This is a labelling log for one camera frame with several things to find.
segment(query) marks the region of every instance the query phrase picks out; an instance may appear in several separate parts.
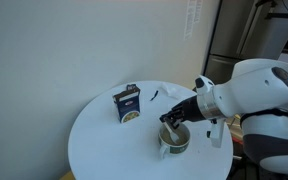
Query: mug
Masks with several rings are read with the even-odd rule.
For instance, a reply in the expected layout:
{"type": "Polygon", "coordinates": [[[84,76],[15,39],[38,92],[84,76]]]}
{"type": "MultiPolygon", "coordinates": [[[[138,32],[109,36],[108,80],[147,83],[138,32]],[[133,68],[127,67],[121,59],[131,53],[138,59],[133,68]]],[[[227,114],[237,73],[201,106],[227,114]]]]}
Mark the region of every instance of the mug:
{"type": "Polygon", "coordinates": [[[177,155],[183,153],[190,142],[190,131],[184,124],[180,124],[180,126],[174,131],[179,137],[177,142],[173,142],[171,139],[169,131],[166,129],[164,125],[160,128],[158,134],[158,142],[160,144],[160,156],[163,159],[166,154],[168,155],[177,155]]]}

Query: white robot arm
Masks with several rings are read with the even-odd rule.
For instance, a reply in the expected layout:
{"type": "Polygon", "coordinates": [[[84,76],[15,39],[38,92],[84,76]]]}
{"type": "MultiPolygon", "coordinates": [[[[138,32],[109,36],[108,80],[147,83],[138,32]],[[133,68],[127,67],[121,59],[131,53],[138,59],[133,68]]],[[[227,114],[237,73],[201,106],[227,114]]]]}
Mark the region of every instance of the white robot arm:
{"type": "Polygon", "coordinates": [[[164,124],[176,129],[185,120],[210,120],[212,128],[207,136],[214,147],[220,147],[224,119],[243,114],[247,156],[264,169],[288,173],[288,64],[246,60],[235,65],[227,83],[214,85],[200,76],[196,87],[197,96],[161,116],[164,124]]]}

